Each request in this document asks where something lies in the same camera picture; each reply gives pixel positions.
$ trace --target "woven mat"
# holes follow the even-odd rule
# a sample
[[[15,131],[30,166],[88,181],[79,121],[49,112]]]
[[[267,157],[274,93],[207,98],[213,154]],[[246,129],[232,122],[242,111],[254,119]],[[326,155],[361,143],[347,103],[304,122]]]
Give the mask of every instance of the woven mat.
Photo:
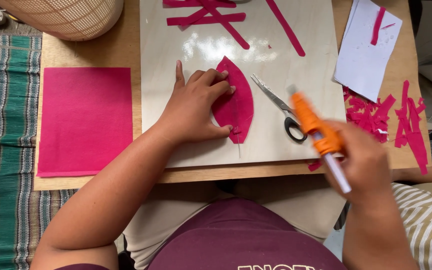
[[[41,37],[0,35],[0,270],[29,269],[74,190],[32,191]]]

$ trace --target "scissor blade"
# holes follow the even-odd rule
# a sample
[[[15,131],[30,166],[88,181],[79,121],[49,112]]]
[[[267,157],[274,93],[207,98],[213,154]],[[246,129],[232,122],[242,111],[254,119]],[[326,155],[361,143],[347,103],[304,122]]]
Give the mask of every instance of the scissor blade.
[[[284,103],[284,101],[282,101],[279,96],[276,95],[276,93],[273,92],[271,88],[269,88],[269,86],[267,86],[266,83],[264,83],[256,74],[253,73],[251,78],[259,88],[261,88],[263,93],[276,104],[276,106],[280,107],[284,111],[291,111],[291,108],[288,107],[288,105],[286,105],[286,103]]]

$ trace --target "wicker basket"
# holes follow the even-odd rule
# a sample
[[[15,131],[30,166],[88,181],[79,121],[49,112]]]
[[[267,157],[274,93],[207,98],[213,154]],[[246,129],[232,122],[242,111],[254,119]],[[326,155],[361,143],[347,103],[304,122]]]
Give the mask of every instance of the wicker basket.
[[[63,40],[90,40],[106,33],[123,0],[0,0],[0,7],[30,26]]]

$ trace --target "white striped cloth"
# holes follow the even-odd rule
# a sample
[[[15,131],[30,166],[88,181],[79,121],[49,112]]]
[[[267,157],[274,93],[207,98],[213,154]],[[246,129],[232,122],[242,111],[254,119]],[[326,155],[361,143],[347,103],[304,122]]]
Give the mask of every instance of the white striped cloth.
[[[432,194],[393,183],[411,252],[422,270],[432,270]]]

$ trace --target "striped fabric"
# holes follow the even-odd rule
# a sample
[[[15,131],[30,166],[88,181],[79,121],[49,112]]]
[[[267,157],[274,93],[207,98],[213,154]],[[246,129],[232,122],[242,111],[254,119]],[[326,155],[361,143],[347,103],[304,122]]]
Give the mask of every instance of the striped fabric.
[[[29,269],[73,190],[34,192],[41,38],[0,35],[0,270]]]
[[[411,252],[422,270],[432,270],[432,194],[393,183]]]

